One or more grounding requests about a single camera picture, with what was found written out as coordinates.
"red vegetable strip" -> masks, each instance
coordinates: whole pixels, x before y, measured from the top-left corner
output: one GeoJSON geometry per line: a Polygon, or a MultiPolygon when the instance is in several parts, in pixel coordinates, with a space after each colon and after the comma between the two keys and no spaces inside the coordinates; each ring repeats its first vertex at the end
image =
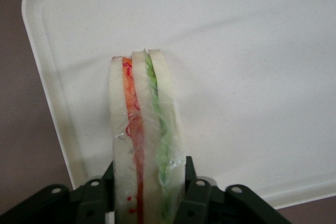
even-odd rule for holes
{"type": "Polygon", "coordinates": [[[132,60],[122,59],[123,86],[126,98],[129,125],[127,135],[132,139],[134,149],[134,162],[137,171],[138,193],[136,196],[137,209],[130,209],[129,213],[138,214],[138,224],[143,224],[143,163],[144,163],[144,133],[143,122],[132,72],[132,60]]]}

